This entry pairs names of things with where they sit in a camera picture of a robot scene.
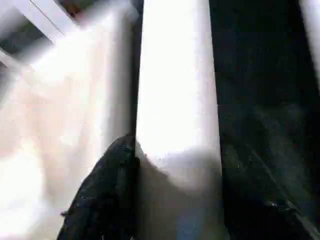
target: black fabric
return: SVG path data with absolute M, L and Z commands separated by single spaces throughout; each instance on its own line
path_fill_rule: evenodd
M 210 0 L 210 15 L 231 240 L 308 239 L 320 100 L 298 1 Z
M 130 240 L 136 236 L 140 162 L 135 138 L 118 138 L 85 178 L 57 240 Z

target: white surface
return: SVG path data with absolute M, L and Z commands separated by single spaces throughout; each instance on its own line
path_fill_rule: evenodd
M 300 7 L 320 90 L 320 1 L 300 0 Z
M 129 131 L 130 28 L 107 10 L 29 65 L 0 55 L 19 70 L 0 108 L 0 240 L 56 239 L 82 180 Z
M 208 0 L 145 0 L 141 51 L 136 130 L 137 155 L 144 159 L 141 239 L 221 239 Z

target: black cloth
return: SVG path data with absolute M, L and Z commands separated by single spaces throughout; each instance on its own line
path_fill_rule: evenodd
M 136 236 L 139 159 L 135 138 L 118 138 L 85 178 L 57 240 L 130 240 Z
M 320 101 L 299 3 L 210 0 L 210 15 L 231 240 L 319 239 Z

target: dark fabric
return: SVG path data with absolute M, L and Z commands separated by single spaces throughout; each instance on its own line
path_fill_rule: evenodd
M 231 239 L 308 239 L 320 100 L 298 1 L 210 0 L 210 14 Z
M 57 240 L 130 240 L 136 236 L 140 162 L 135 138 L 118 138 L 81 184 Z

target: white pillar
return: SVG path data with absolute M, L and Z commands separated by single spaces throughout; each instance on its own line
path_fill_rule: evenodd
M 300 7 L 320 90 L 320 2 L 300 0 Z
M 145 0 L 142 28 L 136 130 L 142 160 L 140 238 L 220 239 L 209 2 Z

